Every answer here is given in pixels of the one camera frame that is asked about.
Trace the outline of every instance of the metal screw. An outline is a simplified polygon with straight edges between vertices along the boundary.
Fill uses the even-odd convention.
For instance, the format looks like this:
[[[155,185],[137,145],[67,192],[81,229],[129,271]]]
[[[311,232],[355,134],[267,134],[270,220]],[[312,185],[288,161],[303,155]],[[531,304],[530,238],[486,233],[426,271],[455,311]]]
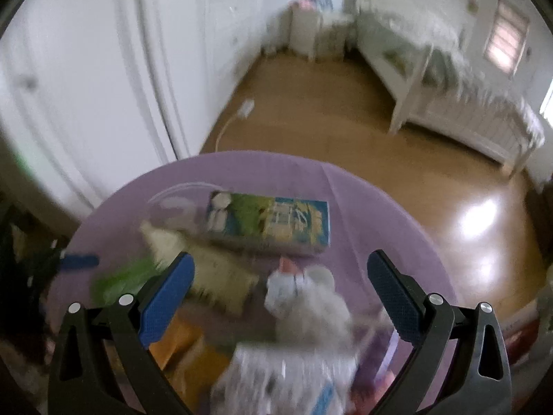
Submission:
[[[73,303],[69,306],[67,311],[70,314],[76,314],[79,310],[81,310],[81,304],[80,303]]]
[[[493,310],[488,303],[481,303],[480,304],[480,309],[482,309],[487,314],[491,314],[491,311]]]
[[[132,296],[130,293],[126,293],[125,295],[119,298],[119,304],[121,304],[121,306],[128,306],[133,301],[134,301],[134,296]]]
[[[435,306],[441,306],[443,304],[443,298],[437,293],[432,293],[432,295],[430,295],[428,299]]]

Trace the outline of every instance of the round table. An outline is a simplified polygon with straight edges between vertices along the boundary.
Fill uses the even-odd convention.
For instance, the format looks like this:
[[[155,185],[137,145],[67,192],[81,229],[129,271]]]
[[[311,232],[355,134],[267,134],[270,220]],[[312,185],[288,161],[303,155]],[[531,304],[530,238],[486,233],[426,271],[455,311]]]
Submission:
[[[318,257],[299,262],[330,268],[336,291],[352,313],[371,309],[374,312],[381,304],[366,273],[367,258],[376,249],[382,249],[402,273],[413,276],[427,293],[437,292],[451,304],[457,303],[432,242],[387,194],[331,164],[281,154],[235,151],[200,155],[160,167],[121,188],[96,209],[78,228],[67,251],[94,253],[100,264],[95,269],[60,273],[53,281],[47,312],[54,331],[59,329],[72,302],[92,306],[89,287],[95,274],[146,252],[138,226],[148,201],[166,188],[198,182],[234,192],[328,201],[331,245]],[[204,194],[207,206],[209,191],[204,189]],[[393,372],[401,369],[410,350],[408,343],[399,342],[391,364]],[[384,359],[383,354],[374,357],[376,365]],[[438,394],[451,356],[452,348],[448,348],[423,405]]]

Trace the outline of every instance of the dark blue gripper pad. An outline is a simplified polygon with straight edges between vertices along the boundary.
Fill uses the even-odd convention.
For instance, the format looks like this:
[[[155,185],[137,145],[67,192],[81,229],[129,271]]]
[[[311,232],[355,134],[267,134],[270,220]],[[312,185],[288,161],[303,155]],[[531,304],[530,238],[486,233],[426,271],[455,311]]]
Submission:
[[[421,325],[424,314],[396,273],[399,274],[384,252],[375,251],[370,254],[367,260],[369,280],[400,338],[416,346],[422,340]]]
[[[148,306],[142,310],[138,337],[146,349],[150,343],[161,340],[193,280],[194,260],[190,255],[183,255],[156,295],[150,299]]]

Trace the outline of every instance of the white power cord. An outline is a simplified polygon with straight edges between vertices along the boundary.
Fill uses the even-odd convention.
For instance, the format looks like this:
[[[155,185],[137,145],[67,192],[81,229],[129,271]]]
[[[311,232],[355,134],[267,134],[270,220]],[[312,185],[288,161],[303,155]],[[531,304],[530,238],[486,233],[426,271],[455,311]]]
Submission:
[[[215,153],[219,151],[219,142],[221,141],[223,134],[225,134],[225,131],[227,130],[229,124],[231,124],[237,118],[248,118],[252,113],[254,107],[255,101],[253,101],[253,99],[244,100],[244,102],[240,106],[240,109],[237,110],[236,113],[227,120],[227,122],[221,128],[221,131],[219,131],[219,135],[217,136],[217,140],[215,141]]]

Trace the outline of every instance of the white door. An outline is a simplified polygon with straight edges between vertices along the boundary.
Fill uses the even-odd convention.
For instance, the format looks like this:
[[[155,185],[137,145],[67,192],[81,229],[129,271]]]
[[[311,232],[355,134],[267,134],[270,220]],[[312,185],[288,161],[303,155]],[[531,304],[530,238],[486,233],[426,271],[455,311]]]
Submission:
[[[32,138],[91,208],[176,159],[138,16],[136,0],[25,0],[0,40],[18,111],[0,117],[4,125],[7,118],[24,120],[15,122],[10,143],[25,159],[32,152],[24,143]],[[67,195],[53,198],[82,219]]]

